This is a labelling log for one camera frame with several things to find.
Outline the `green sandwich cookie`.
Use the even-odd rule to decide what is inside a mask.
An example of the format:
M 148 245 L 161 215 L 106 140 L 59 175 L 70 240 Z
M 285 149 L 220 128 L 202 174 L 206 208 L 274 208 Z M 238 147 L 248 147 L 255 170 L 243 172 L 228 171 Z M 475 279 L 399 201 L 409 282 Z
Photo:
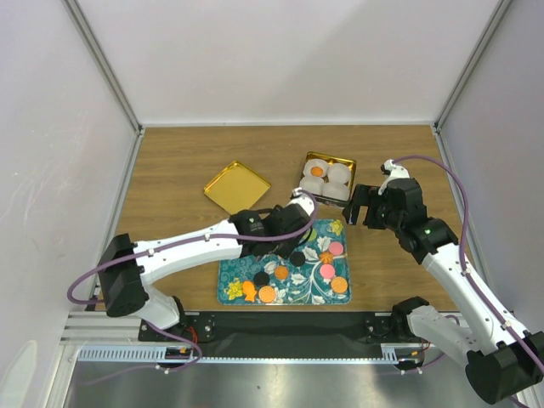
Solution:
M 309 229 L 303 236 L 302 243 L 312 241 L 316 238 L 317 232 L 314 229 Z

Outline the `gold cookie tin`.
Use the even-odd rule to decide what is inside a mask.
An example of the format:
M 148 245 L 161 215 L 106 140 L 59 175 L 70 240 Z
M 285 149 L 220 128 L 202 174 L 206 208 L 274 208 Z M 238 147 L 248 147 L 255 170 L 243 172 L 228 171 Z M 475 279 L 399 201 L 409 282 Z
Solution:
M 354 188 L 354 160 L 310 151 L 306 154 L 298 186 L 329 207 L 347 206 Z

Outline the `orange round cookie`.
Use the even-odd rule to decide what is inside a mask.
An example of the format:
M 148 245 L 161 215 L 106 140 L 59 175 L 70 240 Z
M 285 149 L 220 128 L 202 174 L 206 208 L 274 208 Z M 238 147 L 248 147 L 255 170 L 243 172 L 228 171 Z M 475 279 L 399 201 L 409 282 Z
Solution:
M 324 175 L 324 171 L 321 167 L 312 167 L 310 169 L 310 174 L 315 177 L 322 177 Z

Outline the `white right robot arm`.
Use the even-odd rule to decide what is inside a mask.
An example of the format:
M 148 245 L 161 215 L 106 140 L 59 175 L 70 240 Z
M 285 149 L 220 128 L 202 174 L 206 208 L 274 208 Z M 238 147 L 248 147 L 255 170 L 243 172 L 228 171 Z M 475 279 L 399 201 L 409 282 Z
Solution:
M 476 394 L 495 404 L 543 379 L 543 334 L 532 333 L 498 301 L 473 266 L 459 255 L 459 241 L 447 223 L 428 216 L 422 188 L 413 178 L 386 187 L 359 184 L 343 210 L 356 224 L 391 230 L 400 247 L 432 275 L 458 307 L 465 326 L 413 297 L 394 306 L 393 335 L 403 342 L 422 337 L 454 360 Z

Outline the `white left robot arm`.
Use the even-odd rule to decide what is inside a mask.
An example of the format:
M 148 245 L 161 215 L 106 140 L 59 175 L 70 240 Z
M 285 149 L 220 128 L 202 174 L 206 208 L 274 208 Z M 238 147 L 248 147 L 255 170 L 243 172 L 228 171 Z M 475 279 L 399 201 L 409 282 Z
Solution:
M 305 194 L 271 210 L 243 210 L 184 235 L 156 241 L 115 236 L 102 255 L 98 273 L 110 318 L 137 316 L 168 340 L 187 330 L 181 302 L 154 286 L 169 275 L 196 266 L 246 257 L 287 258 L 315 221 L 317 206 Z

